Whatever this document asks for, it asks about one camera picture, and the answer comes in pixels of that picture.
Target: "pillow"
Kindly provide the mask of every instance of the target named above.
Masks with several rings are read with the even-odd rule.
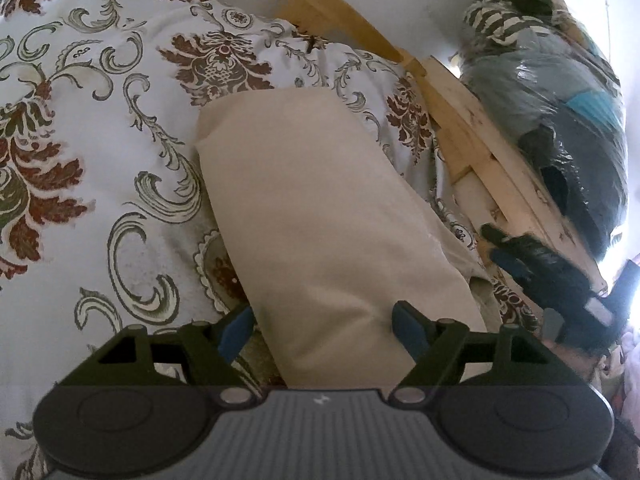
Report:
[[[227,96],[202,109],[198,136],[228,254],[289,386],[395,386],[414,366],[391,330],[398,300],[486,331],[467,283],[484,270],[328,89]]]

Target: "wooden bed frame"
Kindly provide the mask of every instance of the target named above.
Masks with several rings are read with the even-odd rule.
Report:
[[[420,61],[394,47],[344,0],[287,0],[276,17],[317,36],[340,30],[362,48],[401,63],[417,81],[456,200],[474,228],[479,231],[482,224],[493,222],[512,235],[533,233],[582,268],[594,290],[606,288],[596,262],[534,171],[496,129],[478,99],[435,58]],[[482,240],[479,244],[482,259],[490,264]]]

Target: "logo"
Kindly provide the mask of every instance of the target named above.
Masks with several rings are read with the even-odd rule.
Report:
[[[314,399],[314,402],[316,404],[319,404],[320,406],[324,406],[324,404],[326,402],[331,402],[331,398],[327,397],[325,394],[322,394],[320,397],[318,397],[317,399]]]

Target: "gloved hand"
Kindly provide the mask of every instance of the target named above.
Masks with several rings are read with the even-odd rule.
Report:
[[[495,245],[491,260],[506,270],[542,309],[552,308],[564,319],[558,342],[592,355],[604,352],[629,318],[640,282],[640,267],[628,262],[606,298],[598,297],[587,276],[564,256],[532,235],[510,237],[491,224],[481,234]]]

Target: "striped fabric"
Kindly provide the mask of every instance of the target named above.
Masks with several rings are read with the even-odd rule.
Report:
[[[515,44],[521,30],[529,29],[540,36],[551,33],[541,20],[514,12],[507,0],[476,0],[466,10],[464,20],[476,34],[503,46]]]

